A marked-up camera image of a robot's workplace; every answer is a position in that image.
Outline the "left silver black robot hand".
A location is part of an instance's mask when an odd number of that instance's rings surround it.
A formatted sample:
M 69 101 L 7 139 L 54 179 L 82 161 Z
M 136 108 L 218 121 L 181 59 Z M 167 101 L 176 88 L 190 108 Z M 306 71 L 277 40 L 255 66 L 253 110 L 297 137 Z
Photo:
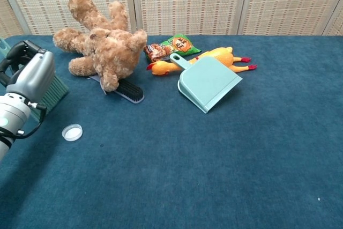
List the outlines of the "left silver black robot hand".
M 54 54 L 30 40 L 14 46 L 1 39 L 1 85 L 6 93 L 40 102 L 55 77 Z

